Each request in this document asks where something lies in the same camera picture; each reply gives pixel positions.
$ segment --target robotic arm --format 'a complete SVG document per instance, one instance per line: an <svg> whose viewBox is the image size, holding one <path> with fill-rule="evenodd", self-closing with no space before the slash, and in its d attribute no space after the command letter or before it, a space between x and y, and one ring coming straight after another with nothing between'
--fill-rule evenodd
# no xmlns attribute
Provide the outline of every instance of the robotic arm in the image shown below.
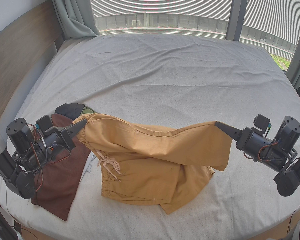
<svg viewBox="0 0 300 240"><path fill-rule="evenodd" d="M259 114L254 118L254 126L239 130L222 122L215 126L236 141L236 148L243 150L254 162L261 162L278 172L274 181L280 195L293 194L300 184L300 157L293 148L300 136L300 123L293 117L286 116L273 140L267 138L271 127L270 119Z"/></svg>
<svg viewBox="0 0 300 240"><path fill-rule="evenodd" d="M36 121L41 138L35 140L24 118L11 122L7 134L16 148L12 157L0 135L0 175L7 187L24 199L32 198L36 192L35 175L62 150L68 150L70 155L75 147L72 138L86 123L87 119L84 119L67 127L56 127L51 117L45 115Z"/></svg>

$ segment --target mattress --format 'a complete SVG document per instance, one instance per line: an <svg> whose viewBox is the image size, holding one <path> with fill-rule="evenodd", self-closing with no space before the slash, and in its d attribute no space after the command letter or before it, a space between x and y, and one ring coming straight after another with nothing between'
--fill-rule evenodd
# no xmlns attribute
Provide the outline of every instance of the mattress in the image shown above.
<svg viewBox="0 0 300 240"><path fill-rule="evenodd" d="M263 114L273 138L287 115L300 121L300 98L263 48L176 34L118 34L71 39L46 67L17 117L27 122L78 102L104 114L180 128L219 120L243 129ZM295 145L300 153L300 138ZM13 152L11 143L8 151ZM276 172L252 162L232 142L227 168L191 202L167 215L159 205L128 205L101 196L92 161L67 222L7 190L0 204L18 222L56 239L247 239L289 217L300 186L278 194Z"/></svg>

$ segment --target wood panel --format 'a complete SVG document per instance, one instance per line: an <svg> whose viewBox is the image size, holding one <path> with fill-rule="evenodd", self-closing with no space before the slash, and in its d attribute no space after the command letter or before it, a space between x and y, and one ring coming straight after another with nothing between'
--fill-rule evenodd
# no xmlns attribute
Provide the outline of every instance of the wood panel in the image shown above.
<svg viewBox="0 0 300 240"><path fill-rule="evenodd" d="M0 32L0 117L25 74L62 33L52 0Z"/></svg>

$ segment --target maroon garment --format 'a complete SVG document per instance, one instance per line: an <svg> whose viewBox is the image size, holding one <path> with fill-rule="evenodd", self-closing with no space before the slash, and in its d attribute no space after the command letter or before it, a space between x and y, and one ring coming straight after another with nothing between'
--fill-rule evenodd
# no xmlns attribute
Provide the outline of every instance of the maroon garment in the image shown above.
<svg viewBox="0 0 300 240"><path fill-rule="evenodd" d="M54 126L65 127L72 124L72 119L61 114L52 114L51 118ZM84 165L90 154L90 150L77 137L72 140L75 148L71 150L71 155L67 159L51 164L68 156L68 151L64 150L56 156L55 161L50 161L42 169L43 185L31 199L32 204L43 207L64 221L67 221ZM36 187L39 187L40 173L35 176L34 181Z"/></svg>

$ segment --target building exterior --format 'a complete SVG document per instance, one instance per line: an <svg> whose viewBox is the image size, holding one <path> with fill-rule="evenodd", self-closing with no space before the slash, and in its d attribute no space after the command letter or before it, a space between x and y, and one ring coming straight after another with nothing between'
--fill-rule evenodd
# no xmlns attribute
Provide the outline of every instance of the building exterior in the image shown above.
<svg viewBox="0 0 300 240"><path fill-rule="evenodd" d="M225 38L232 0L91 0L101 34L175 33ZM240 41L291 59L300 0L248 0Z"/></svg>

